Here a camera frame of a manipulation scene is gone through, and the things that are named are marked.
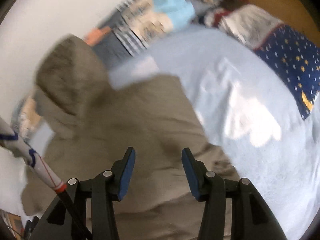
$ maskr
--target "wooden surface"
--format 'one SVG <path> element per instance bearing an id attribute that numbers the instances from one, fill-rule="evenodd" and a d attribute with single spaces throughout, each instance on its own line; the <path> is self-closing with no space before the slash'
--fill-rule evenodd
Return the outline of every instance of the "wooden surface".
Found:
<path id="1" fill-rule="evenodd" d="M 320 31 L 299 0 L 249 0 L 249 2 L 283 20 L 320 47 Z"/>

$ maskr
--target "silver screw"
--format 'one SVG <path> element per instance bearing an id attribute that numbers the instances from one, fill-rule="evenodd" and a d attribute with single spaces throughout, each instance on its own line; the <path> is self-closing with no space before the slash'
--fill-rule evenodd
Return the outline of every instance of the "silver screw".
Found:
<path id="1" fill-rule="evenodd" d="M 206 172 L 206 176 L 207 176 L 208 178 L 213 178 L 214 176 L 216 176 L 216 174 L 215 174 L 213 171 L 207 171 L 207 172 Z"/>
<path id="2" fill-rule="evenodd" d="M 105 176 L 105 177 L 110 177 L 111 175 L 112 175 L 112 171 L 105 171 L 103 173 L 103 176 Z"/>
<path id="3" fill-rule="evenodd" d="M 70 184 L 70 185 L 73 185 L 73 184 L 76 184 L 76 183 L 77 183 L 77 179 L 75 179 L 75 178 L 72 178 L 72 179 L 68 180 L 68 184 Z"/>
<path id="4" fill-rule="evenodd" d="M 242 182 L 243 184 L 245 184 L 245 185 L 249 185 L 249 184 L 250 184 L 250 180 L 247 179 L 247 178 L 241 179 L 241 182 Z"/>

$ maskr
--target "black cable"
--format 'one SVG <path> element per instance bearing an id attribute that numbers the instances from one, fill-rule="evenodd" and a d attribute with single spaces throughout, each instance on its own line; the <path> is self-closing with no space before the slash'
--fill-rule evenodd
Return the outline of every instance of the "black cable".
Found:
<path id="1" fill-rule="evenodd" d="M 15 232 L 16 234 L 18 234 L 20 237 L 21 237 L 21 239 L 23 240 L 23 236 L 21 235 L 21 234 L 19 234 L 16 230 L 14 230 L 12 227 L 9 227 L 8 225 L 7 225 L 7 227 L 9 228 L 9 229 L 11 229 L 13 232 Z"/>

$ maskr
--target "navy blue fabric with stars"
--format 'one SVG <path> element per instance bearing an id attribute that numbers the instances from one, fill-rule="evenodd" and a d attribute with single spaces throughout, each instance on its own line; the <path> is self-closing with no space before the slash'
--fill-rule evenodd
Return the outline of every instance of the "navy blue fabric with stars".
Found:
<path id="1" fill-rule="evenodd" d="M 287 85 L 296 99 L 302 119 L 306 119 L 320 90 L 318 47 L 290 26 L 282 25 L 255 53 Z"/>

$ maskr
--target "white wall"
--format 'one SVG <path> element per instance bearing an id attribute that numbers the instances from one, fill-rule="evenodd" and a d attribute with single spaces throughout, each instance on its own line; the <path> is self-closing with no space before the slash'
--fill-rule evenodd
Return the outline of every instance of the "white wall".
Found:
<path id="1" fill-rule="evenodd" d="M 32 87 L 49 48 L 72 33 L 83 37 L 122 0 L 17 0 L 0 25 L 0 116 L 11 112 Z M 21 213 L 24 163 L 0 149 L 0 208 Z"/>

